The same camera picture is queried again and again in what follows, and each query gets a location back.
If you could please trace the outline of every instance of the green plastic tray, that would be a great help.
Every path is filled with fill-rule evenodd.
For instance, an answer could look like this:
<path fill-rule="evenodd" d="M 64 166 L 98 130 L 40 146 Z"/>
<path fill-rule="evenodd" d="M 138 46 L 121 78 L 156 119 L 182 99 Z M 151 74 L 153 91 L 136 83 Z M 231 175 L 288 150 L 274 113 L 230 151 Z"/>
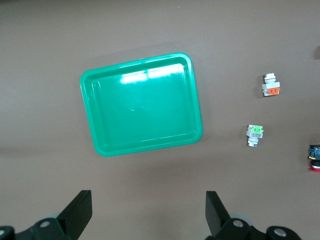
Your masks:
<path fill-rule="evenodd" d="M 172 53 L 86 71 L 93 145 L 104 157 L 197 142 L 202 123 L 191 59 Z"/>

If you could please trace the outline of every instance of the electrical component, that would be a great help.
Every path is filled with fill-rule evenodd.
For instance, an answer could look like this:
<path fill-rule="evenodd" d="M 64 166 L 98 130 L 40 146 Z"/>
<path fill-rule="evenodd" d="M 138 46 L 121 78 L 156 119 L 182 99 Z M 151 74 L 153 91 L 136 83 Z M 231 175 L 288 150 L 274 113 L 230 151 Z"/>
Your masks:
<path fill-rule="evenodd" d="M 260 125 L 251 125 L 249 124 L 248 129 L 246 131 L 246 135 L 248 138 L 248 146 L 256 147 L 258 145 L 259 139 L 263 137 L 264 130 Z"/>
<path fill-rule="evenodd" d="M 320 173 L 320 145 L 309 145 L 310 170 Z"/>
<path fill-rule="evenodd" d="M 264 82 L 265 84 L 262 84 L 262 92 L 265 97 L 279 94 L 281 90 L 280 82 L 276 82 L 276 76 L 273 72 L 264 75 Z"/>

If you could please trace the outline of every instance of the small object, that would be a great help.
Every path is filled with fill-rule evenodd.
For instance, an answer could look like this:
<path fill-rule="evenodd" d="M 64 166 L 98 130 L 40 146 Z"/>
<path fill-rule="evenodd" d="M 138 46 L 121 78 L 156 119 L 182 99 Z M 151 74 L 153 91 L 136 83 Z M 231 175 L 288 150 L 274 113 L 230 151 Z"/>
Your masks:
<path fill-rule="evenodd" d="M 280 82 L 276 82 L 276 76 L 273 72 L 264 75 L 264 82 L 265 84 L 262 84 L 262 92 L 265 97 L 279 94 L 281 90 Z"/>
<path fill-rule="evenodd" d="M 320 145 L 310 145 L 309 148 L 310 170 L 320 173 Z"/>
<path fill-rule="evenodd" d="M 248 138 L 248 146 L 256 147 L 258 145 L 259 139 L 262 139 L 264 130 L 260 125 L 249 124 L 246 135 Z"/>

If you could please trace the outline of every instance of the screw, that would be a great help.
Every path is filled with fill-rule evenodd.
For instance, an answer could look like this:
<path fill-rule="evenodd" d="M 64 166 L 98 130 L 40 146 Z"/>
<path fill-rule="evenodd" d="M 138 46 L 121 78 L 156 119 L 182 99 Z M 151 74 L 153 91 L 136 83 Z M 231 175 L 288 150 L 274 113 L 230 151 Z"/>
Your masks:
<path fill-rule="evenodd" d="M 44 222 L 42 222 L 41 224 L 40 224 L 40 228 L 45 228 L 45 227 L 47 227 L 47 226 L 49 226 L 50 225 L 50 222 L 49 221 L 44 221 Z"/>
<path fill-rule="evenodd" d="M 281 228 L 276 228 L 273 231 L 274 231 L 275 234 L 277 234 L 280 237 L 286 237 L 287 236 L 286 232 Z"/>
<path fill-rule="evenodd" d="M 238 228 L 242 228 L 244 226 L 244 224 L 240 220 L 234 220 L 233 225 L 235 225 Z"/>

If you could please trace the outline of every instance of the brown table surface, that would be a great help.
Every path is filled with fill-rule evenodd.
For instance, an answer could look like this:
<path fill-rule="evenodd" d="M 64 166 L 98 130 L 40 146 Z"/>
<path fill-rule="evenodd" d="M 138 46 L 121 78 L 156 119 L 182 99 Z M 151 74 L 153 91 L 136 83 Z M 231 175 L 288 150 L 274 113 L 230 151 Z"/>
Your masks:
<path fill-rule="evenodd" d="M 195 144 L 104 158 L 81 74 L 185 52 L 203 124 Z M 274 72 L 280 94 L 263 97 Z M 319 0 L 0 1 L 0 225 L 22 231 L 92 190 L 80 240 L 203 240 L 205 193 L 265 231 L 320 236 Z M 262 125 L 248 147 L 248 124 Z"/>

